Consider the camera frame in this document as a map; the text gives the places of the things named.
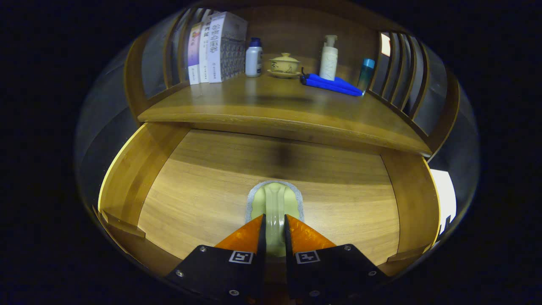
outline wooden surface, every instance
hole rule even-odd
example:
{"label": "wooden surface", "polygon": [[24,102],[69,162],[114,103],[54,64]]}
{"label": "wooden surface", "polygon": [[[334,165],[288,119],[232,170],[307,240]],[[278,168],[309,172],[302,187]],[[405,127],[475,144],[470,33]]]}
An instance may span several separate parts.
{"label": "wooden surface", "polygon": [[356,85],[364,58],[374,59],[377,41],[373,36],[377,32],[329,12],[269,6],[238,9],[233,13],[248,21],[248,41],[250,37],[262,40],[263,71],[271,69],[270,59],[287,52],[301,61],[299,71],[304,67],[305,73],[318,74],[324,36],[330,33],[338,36],[334,45],[339,50],[337,77]]}
{"label": "wooden surface", "polygon": [[422,255],[422,253],[424,253],[427,249],[428,249],[429,245],[423,245],[419,248],[416,248],[416,249],[412,249],[412,250],[409,250],[409,251],[404,251],[404,252],[400,252],[400,253],[397,253],[395,255],[392,255],[390,257],[388,257],[388,263],[390,262],[395,262],[395,261],[398,261],[398,260],[404,260],[404,259],[409,259],[409,258],[412,258],[412,257],[419,257]]}
{"label": "wooden surface", "polygon": [[451,129],[454,127],[455,120],[457,119],[457,114],[459,113],[459,82],[457,82],[457,78],[448,67],[446,67],[446,77],[448,80],[446,102],[435,128],[426,141],[427,145],[434,152],[431,158],[436,155],[450,135]]}
{"label": "wooden surface", "polygon": [[412,109],[409,113],[409,118],[411,120],[414,120],[416,116],[418,115],[418,111],[420,110],[420,107],[422,106],[423,100],[425,99],[425,95],[427,94],[427,89],[429,88],[429,55],[427,54],[427,50],[425,49],[425,45],[418,40],[418,45],[420,46],[420,50],[422,52],[422,59],[423,59],[423,76],[422,76],[422,83],[420,85],[420,92],[418,93],[418,96],[416,97],[416,101],[412,105]]}
{"label": "wooden surface", "polygon": [[366,94],[352,97],[268,74],[184,88],[156,103],[142,122],[191,122],[302,131],[430,155],[419,135]]}
{"label": "wooden surface", "polygon": [[122,245],[122,248],[130,256],[147,267],[154,275],[166,276],[182,261],[148,239],[139,238],[114,226],[107,225],[103,220],[102,225],[107,228],[113,239]]}
{"label": "wooden surface", "polygon": [[128,56],[124,63],[124,92],[126,100],[132,115],[137,121],[137,116],[149,108],[151,105],[145,97],[143,88],[143,75],[141,72],[141,61],[143,59],[143,50],[152,28],[141,34],[132,43]]}
{"label": "wooden surface", "polygon": [[391,262],[386,262],[384,264],[380,264],[377,267],[384,272],[386,275],[390,277],[395,277],[400,275],[400,273],[406,269],[410,264],[415,262],[417,259],[419,259],[421,255],[413,256],[406,259],[401,260],[394,260]]}
{"label": "wooden surface", "polygon": [[133,234],[141,238],[145,238],[145,232],[143,232],[140,228],[138,228],[137,226],[131,225],[125,221],[122,221],[118,219],[117,217],[109,214],[106,209],[102,209],[102,216],[107,222],[107,224],[112,225],[120,230],[123,230],[124,232]]}
{"label": "wooden surface", "polygon": [[98,211],[133,226],[154,178],[173,149],[188,132],[183,124],[143,124],[107,170],[98,197]]}
{"label": "wooden surface", "polygon": [[440,229],[440,204],[427,162],[421,156],[395,150],[384,150],[381,157],[399,211],[397,253],[433,245]]}
{"label": "wooden surface", "polygon": [[397,253],[397,205],[379,155],[229,132],[186,134],[156,177],[138,226],[185,258],[241,227],[249,191],[266,180],[294,184],[305,223],[334,243],[353,243],[375,264]]}

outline book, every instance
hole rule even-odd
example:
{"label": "book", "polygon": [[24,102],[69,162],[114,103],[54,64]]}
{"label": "book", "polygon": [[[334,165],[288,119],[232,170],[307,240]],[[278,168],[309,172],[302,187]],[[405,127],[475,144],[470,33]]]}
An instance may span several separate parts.
{"label": "book", "polygon": [[202,20],[201,37],[199,38],[199,80],[200,82],[209,82],[207,73],[207,49],[209,46],[209,35],[211,34],[211,16],[204,17]]}
{"label": "book", "polygon": [[230,12],[211,15],[207,50],[209,82],[223,82],[244,72],[248,22]]}
{"label": "book", "polygon": [[199,37],[202,23],[196,23],[190,30],[188,42],[188,78],[190,85],[199,84]]}

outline book spine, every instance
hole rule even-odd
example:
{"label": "book spine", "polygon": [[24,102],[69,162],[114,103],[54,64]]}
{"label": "book spine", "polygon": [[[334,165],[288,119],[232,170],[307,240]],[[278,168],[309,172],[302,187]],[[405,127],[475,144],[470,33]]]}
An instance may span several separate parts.
{"label": "book spine", "polygon": [[196,23],[190,30],[188,43],[188,78],[190,85],[199,84],[199,38],[202,23]]}
{"label": "book spine", "polygon": [[209,82],[207,71],[207,49],[209,48],[209,35],[211,34],[211,18],[207,17],[202,22],[202,34],[199,39],[199,78],[201,82]]}
{"label": "book spine", "polygon": [[220,69],[220,46],[222,41],[222,28],[224,25],[225,12],[212,15],[209,35],[209,46],[207,51],[207,70],[209,82],[222,82]]}

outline wooden slat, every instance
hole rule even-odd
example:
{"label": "wooden slat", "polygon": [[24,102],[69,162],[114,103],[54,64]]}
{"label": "wooden slat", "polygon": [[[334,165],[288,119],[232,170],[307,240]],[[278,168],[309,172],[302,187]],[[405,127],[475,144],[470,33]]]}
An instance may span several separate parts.
{"label": "wooden slat", "polygon": [[393,65],[398,60],[397,56],[393,55],[393,52],[394,52],[395,48],[397,48],[398,46],[395,45],[395,41],[393,40],[393,33],[392,32],[390,32],[390,45],[391,45],[390,60],[388,61],[388,68],[386,70],[386,77],[384,78],[384,86],[382,86],[382,91],[380,92],[380,95],[383,98],[384,98],[384,93],[386,92],[387,87],[390,86],[390,83],[391,83],[391,81],[390,81],[391,69],[393,69]]}
{"label": "wooden slat", "polygon": [[96,215],[96,218],[98,219],[98,222],[100,223],[100,225],[104,228],[104,231],[107,233],[107,235],[111,238],[112,241],[115,242],[115,244],[126,254],[130,255],[128,253],[128,250],[126,250],[120,243],[119,241],[115,238],[115,236],[113,236],[111,234],[111,231],[107,228],[108,225],[107,225],[107,222],[105,221],[104,217],[102,216],[102,214],[98,213],[98,211],[96,211],[96,208],[94,206],[92,206],[92,210],[94,211],[94,214]]}
{"label": "wooden slat", "polygon": [[102,225],[107,228],[114,240],[121,244],[126,252],[147,267],[153,275],[160,277],[169,274],[183,260],[167,253],[146,238],[139,238],[108,225],[103,221]]}
{"label": "wooden slat", "polygon": [[450,135],[459,112],[459,82],[448,67],[446,67],[446,77],[448,79],[446,101],[438,122],[426,142],[433,151],[433,155],[428,161],[431,161],[432,157],[437,154]]}
{"label": "wooden slat", "polygon": [[107,222],[107,224],[112,225],[117,229],[123,230],[126,233],[133,234],[137,237],[145,238],[145,232],[143,232],[140,228],[125,221],[122,221],[117,217],[107,213],[106,209],[102,210],[102,216]]}
{"label": "wooden slat", "polygon": [[164,82],[166,85],[166,88],[170,88],[173,86],[173,80],[171,75],[171,40],[173,38],[173,33],[175,32],[175,27],[179,23],[180,19],[183,17],[184,13],[187,9],[184,9],[177,18],[175,18],[175,21],[171,25],[171,28],[167,31],[166,34],[166,40],[164,43],[164,49],[162,51],[162,65],[163,65],[163,72],[164,72]]}
{"label": "wooden slat", "polygon": [[102,183],[98,211],[133,226],[164,162],[190,128],[184,124],[143,124],[111,163]]}
{"label": "wooden slat", "polygon": [[157,102],[165,99],[166,97],[174,94],[175,92],[177,91],[180,91],[182,90],[183,88],[186,88],[190,86],[190,83],[189,82],[180,82],[179,84],[175,84],[169,88],[167,88],[166,90],[162,91],[162,92],[159,92],[157,93],[155,96],[152,96],[150,99],[149,99],[149,107],[156,104]]}
{"label": "wooden slat", "polygon": [[229,132],[184,137],[154,181],[139,227],[184,258],[240,228],[249,191],[267,180],[295,185],[305,223],[334,243],[354,244],[377,265],[397,253],[397,204],[379,155]]}
{"label": "wooden slat", "polygon": [[406,91],[403,96],[403,101],[401,102],[401,106],[398,107],[401,111],[405,108],[407,105],[410,91],[412,90],[412,85],[414,84],[414,76],[416,75],[416,49],[414,48],[414,45],[412,44],[412,38],[410,38],[409,35],[406,35],[406,39],[409,43],[410,48],[410,67],[409,67],[409,74],[408,74],[408,86],[406,87]]}
{"label": "wooden slat", "polygon": [[380,264],[377,267],[390,277],[399,276],[403,270],[405,270],[409,265],[419,259],[421,255],[413,256],[407,259],[395,260],[392,262],[385,262]]}
{"label": "wooden slat", "polygon": [[427,94],[427,90],[429,89],[429,76],[430,76],[430,70],[429,70],[429,55],[427,54],[427,50],[425,49],[425,45],[418,40],[418,45],[420,46],[420,50],[422,51],[422,58],[423,58],[423,78],[422,78],[422,84],[420,86],[420,92],[418,94],[418,97],[416,98],[416,101],[414,102],[412,109],[409,113],[409,118],[411,120],[414,120],[416,116],[418,115],[418,111],[420,110],[420,107],[422,106],[423,100],[425,99],[425,94]]}
{"label": "wooden slat", "polygon": [[151,31],[152,28],[136,38],[128,51],[128,56],[124,63],[124,92],[130,111],[136,120],[137,116],[150,106],[143,87],[141,61],[143,60],[143,51]]}
{"label": "wooden slat", "polygon": [[[387,100],[385,100],[384,98],[382,98],[381,96],[379,96],[378,94],[372,92],[372,91],[367,91],[367,93],[369,95],[371,95],[372,97],[380,100],[380,102],[382,104],[384,104],[386,107],[388,107],[388,109],[390,109],[391,111],[393,111],[403,122],[407,123],[410,128],[412,130],[414,130],[414,132],[418,135],[418,137],[420,137],[420,139],[426,143],[428,141],[428,135],[425,133],[425,131],[423,131],[423,129],[418,126],[418,124],[416,124],[416,122],[414,122],[413,120],[411,120],[403,111],[399,110],[397,107],[395,107],[394,104],[392,103],[388,103]],[[429,157],[433,154],[432,151],[429,151],[429,153],[427,154],[422,154],[423,156],[425,157]]]}
{"label": "wooden slat", "polygon": [[403,57],[405,56],[405,53],[406,53],[406,48],[405,48],[405,43],[403,41],[403,37],[400,35],[400,34],[397,34],[397,40],[399,41],[399,71],[397,72],[397,80],[394,82],[393,84],[393,87],[391,88],[391,96],[389,98],[389,102],[390,104],[393,104],[393,101],[395,100],[395,98],[397,97],[397,93],[398,93],[398,89],[399,89],[399,85],[402,81],[404,81],[403,79]]}
{"label": "wooden slat", "polygon": [[190,9],[189,14],[186,18],[186,22],[182,25],[179,35],[179,47],[177,48],[177,71],[179,73],[179,82],[182,84],[185,82],[186,78],[186,69],[184,67],[184,52],[186,51],[186,45],[184,43],[186,37],[190,35],[190,28],[188,26],[196,16],[196,8]]}
{"label": "wooden slat", "polygon": [[375,55],[375,70],[373,71],[373,76],[371,78],[371,82],[367,90],[373,90],[373,87],[375,86],[375,83],[376,83],[376,74],[378,72],[378,68],[380,67],[379,59],[380,59],[380,54],[382,52],[382,33],[377,32],[376,34],[377,34],[377,39],[378,39],[378,49]]}
{"label": "wooden slat", "polygon": [[397,260],[409,259],[409,258],[412,258],[412,257],[419,257],[420,255],[423,254],[423,252],[425,252],[427,250],[428,247],[429,247],[429,245],[425,245],[425,246],[421,246],[421,247],[416,248],[416,249],[412,249],[412,250],[409,250],[409,251],[404,251],[404,252],[401,252],[401,253],[397,253],[395,255],[392,255],[392,256],[388,257],[388,263],[389,262],[395,262]]}
{"label": "wooden slat", "polygon": [[156,103],[139,120],[303,131],[422,155],[431,153],[407,123],[368,94],[352,97],[270,75],[189,86]]}
{"label": "wooden slat", "polygon": [[429,248],[440,229],[440,204],[427,162],[421,156],[396,150],[384,150],[381,157],[399,211],[401,230],[397,253]]}

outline white bottle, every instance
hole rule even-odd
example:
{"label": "white bottle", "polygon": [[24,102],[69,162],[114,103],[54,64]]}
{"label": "white bottle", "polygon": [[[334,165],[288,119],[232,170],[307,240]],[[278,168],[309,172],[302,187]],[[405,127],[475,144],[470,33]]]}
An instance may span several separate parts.
{"label": "white bottle", "polygon": [[326,35],[326,42],[322,49],[322,62],[320,64],[320,77],[327,80],[335,80],[337,71],[337,58],[339,50],[333,48],[337,35]]}
{"label": "white bottle", "polygon": [[262,43],[258,37],[250,38],[250,46],[244,61],[244,73],[248,77],[258,77],[262,74]]}

